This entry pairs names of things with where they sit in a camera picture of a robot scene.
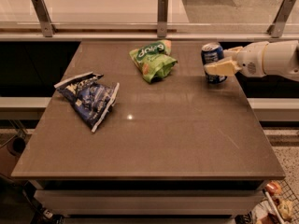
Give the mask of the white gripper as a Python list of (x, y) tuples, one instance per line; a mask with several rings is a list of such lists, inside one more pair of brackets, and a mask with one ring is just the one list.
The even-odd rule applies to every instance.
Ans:
[(205, 71), (213, 76), (233, 76), (237, 72), (245, 77), (264, 77), (263, 53), (267, 41), (250, 43), (249, 45), (225, 49), (227, 57), (204, 66)]

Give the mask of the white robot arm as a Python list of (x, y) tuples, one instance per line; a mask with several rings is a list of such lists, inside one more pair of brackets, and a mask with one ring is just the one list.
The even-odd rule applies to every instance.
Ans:
[(299, 42), (254, 42), (223, 51), (224, 58), (204, 66), (209, 75), (280, 76), (299, 81)]

